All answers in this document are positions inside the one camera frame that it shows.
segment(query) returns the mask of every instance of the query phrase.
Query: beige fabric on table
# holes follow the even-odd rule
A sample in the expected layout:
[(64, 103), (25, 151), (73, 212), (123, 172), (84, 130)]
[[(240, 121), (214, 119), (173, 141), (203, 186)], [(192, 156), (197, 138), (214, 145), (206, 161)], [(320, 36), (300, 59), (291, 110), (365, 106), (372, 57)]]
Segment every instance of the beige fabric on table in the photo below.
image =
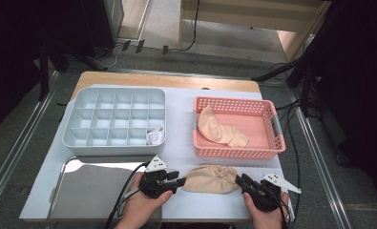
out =
[(203, 165), (185, 176), (183, 189), (194, 193), (226, 194), (239, 188), (236, 184), (237, 170), (220, 165)]
[(209, 140), (227, 144), (230, 147), (245, 147), (248, 137), (244, 135), (236, 126), (219, 125), (210, 105), (208, 105), (199, 115), (199, 131)]

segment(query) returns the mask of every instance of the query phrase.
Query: divided organizer box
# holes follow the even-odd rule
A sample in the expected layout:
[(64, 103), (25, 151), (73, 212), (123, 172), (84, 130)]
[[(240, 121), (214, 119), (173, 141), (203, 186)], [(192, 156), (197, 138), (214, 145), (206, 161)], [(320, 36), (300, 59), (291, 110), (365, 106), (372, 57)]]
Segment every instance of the divided organizer box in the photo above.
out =
[[(156, 155), (165, 141), (165, 92), (153, 88), (84, 88), (74, 100), (63, 143), (78, 156)], [(163, 126), (164, 138), (146, 135)]]
[[(244, 148), (231, 148), (210, 141), (199, 131), (199, 115), (209, 104), (220, 125), (236, 126), (248, 137)], [(268, 100), (197, 96), (194, 120), (194, 145), (199, 157), (271, 159), (285, 150), (277, 112)]]

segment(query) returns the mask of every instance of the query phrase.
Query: pink basket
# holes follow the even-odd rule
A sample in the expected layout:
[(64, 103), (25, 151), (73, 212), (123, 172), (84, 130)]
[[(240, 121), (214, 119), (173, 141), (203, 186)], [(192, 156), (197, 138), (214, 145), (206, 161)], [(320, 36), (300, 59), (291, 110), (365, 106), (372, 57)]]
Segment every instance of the pink basket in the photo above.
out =
[[(197, 120), (208, 104), (220, 125), (237, 126), (249, 140), (244, 148), (210, 141), (198, 130)], [(197, 156), (270, 159), (285, 150), (274, 104), (268, 100), (197, 96), (194, 101), (194, 145)]]

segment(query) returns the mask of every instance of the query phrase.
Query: white storage box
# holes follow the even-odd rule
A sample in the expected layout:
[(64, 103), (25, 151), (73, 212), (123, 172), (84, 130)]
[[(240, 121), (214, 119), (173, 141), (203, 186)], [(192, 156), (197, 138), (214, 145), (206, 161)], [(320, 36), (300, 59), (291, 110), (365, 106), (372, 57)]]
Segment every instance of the white storage box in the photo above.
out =
[[(79, 156), (156, 155), (165, 141), (165, 92), (153, 88), (84, 88), (74, 100), (63, 143)], [(162, 128), (162, 140), (147, 143)]]

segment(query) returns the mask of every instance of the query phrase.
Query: gray carpet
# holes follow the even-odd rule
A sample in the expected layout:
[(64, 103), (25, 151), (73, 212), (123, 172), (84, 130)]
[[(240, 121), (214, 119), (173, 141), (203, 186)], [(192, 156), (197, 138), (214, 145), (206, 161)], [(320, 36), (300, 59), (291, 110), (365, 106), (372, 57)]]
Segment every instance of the gray carpet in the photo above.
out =
[[(99, 59), (105, 64), (111, 64), (113, 57), (108, 53)], [(73, 93), (78, 77), (89, 68), (79, 61), (69, 58), (70, 68), (65, 73), (60, 73), (55, 87), (52, 101), (47, 111), (34, 131), (16, 169), (0, 197), (0, 228), (42, 228), (43, 222), (25, 222), (19, 219), (19, 214), (27, 200), (26, 195), (21, 195), (23, 187), (32, 187), (39, 172), (46, 153), (49, 151), (53, 136), (59, 125), (61, 115)], [(249, 79), (270, 71), (272, 63), (256, 62), (243, 59), (215, 57), (194, 53), (170, 52), (162, 55), (159, 50), (144, 49), (135, 53), (131, 48), (126, 52), (118, 52), (117, 63), (109, 72), (119, 72), (123, 69), (160, 71), (172, 73), (207, 74), (220, 78)], [(281, 107), (292, 102), (289, 89), (284, 86), (284, 75), (271, 79), (274, 83), (261, 84), (262, 96), (274, 102), (276, 107)], [(36, 104), (39, 89), (36, 87), (21, 104), (10, 114), (0, 126), (0, 166), (4, 162), (10, 147), (19, 135), (26, 120)], [(310, 118), (314, 134), (319, 139), (325, 162), (330, 174), (338, 188), (340, 196), (346, 206), (353, 228), (377, 228), (377, 193), (370, 178), (358, 168), (344, 168), (337, 164), (335, 150), (328, 139), (325, 127), (316, 118)], [(299, 152), (301, 166), (301, 202), (295, 228), (336, 228), (337, 223), (333, 216), (325, 190), (316, 170), (315, 161), (310, 154), (305, 141), (304, 132), (300, 122), (295, 116), (291, 122), (292, 134), (295, 138)], [(283, 172), (286, 179), (297, 185), (298, 173), (294, 149), (289, 134), (285, 136), (287, 150), (280, 155)], [(297, 197), (291, 196), (294, 207)], [(84, 222), (82, 226), (74, 223), (61, 223), (57, 228), (95, 228), (96, 223)], [(252, 228), (250, 223), (241, 222), (238, 228)]]

